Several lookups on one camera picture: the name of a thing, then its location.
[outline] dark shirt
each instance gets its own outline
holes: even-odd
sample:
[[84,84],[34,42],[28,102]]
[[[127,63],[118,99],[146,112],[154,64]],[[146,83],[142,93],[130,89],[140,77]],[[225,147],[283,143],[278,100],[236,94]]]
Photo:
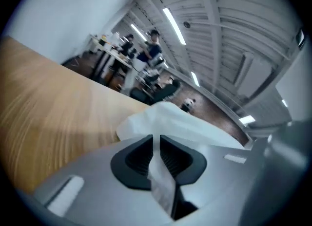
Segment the dark shirt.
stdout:
[[[159,53],[162,52],[161,47],[158,44],[150,44],[147,47],[148,52],[150,53],[151,57],[154,58],[155,56],[157,56]],[[149,60],[149,58],[147,57],[147,55],[144,53],[144,51],[142,51],[138,57],[139,60],[143,61],[143,62],[147,62]]]
[[127,56],[128,55],[128,51],[129,49],[131,49],[133,46],[133,43],[132,42],[126,42],[125,44],[123,44],[121,46],[122,50],[120,51],[120,53],[122,53],[124,56]]

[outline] wall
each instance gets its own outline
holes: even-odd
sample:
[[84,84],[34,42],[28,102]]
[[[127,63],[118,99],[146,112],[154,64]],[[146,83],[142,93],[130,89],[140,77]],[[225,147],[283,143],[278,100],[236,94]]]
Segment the wall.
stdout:
[[131,0],[23,0],[6,27],[9,35],[63,63],[79,52]]
[[293,120],[312,118],[312,44],[307,38],[297,58],[276,88]]
[[[166,81],[171,73],[163,71],[160,75],[160,81]],[[248,142],[248,138],[241,128],[232,121],[216,104],[202,95],[200,92],[189,86],[187,83],[182,82],[181,91],[171,100],[176,105],[181,105],[186,98],[195,99],[196,103],[192,115],[203,119],[227,132],[234,137],[242,145]]]

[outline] white wall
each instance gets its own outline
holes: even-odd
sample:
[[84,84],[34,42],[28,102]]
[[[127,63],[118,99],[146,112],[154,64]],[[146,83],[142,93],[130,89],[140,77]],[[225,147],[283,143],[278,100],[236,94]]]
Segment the white wall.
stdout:
[[276,88],[293,120],[312,118],[312,44],[309,38]]
[[63,63],[87,36],[132,0],[23,0],[7,25],[9,35],[43,56]]

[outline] floor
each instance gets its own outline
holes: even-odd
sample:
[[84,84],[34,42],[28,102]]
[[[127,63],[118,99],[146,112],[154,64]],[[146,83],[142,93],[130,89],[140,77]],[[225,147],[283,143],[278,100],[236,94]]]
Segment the floor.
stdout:
[[[77,61],[71,60],[64,64],[68,69],[75,71],[85,77],[89,77],[93,66],[96,63],[99,55],[84,54],[82,58],[77,58]],[[171,74],[167,71],[161,73],[160,81],[165,81]],[[117,90],[118,84],[122,84],[123,79],[116,77],[110,84],[110,88]],[[190,112],[193,116],[201,118],[227,132],[234,137],[243,146],[248,142],[248,138],[241,128],[232,121],[217,105],[208,98],[193,89],[186,83],[182,83],[182,90],[171,100],[176,105],[181,105],[186,98],[196,99],[195,107]]]

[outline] wooden desk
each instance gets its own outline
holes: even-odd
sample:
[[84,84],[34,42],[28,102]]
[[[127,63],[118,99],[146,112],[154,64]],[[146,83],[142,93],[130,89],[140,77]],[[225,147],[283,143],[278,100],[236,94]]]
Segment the wooden desk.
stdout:
[[117,126],[148,107],[12,38],[1,42],[0,65],[0,160],[27,192],[69,161],[118,141]]

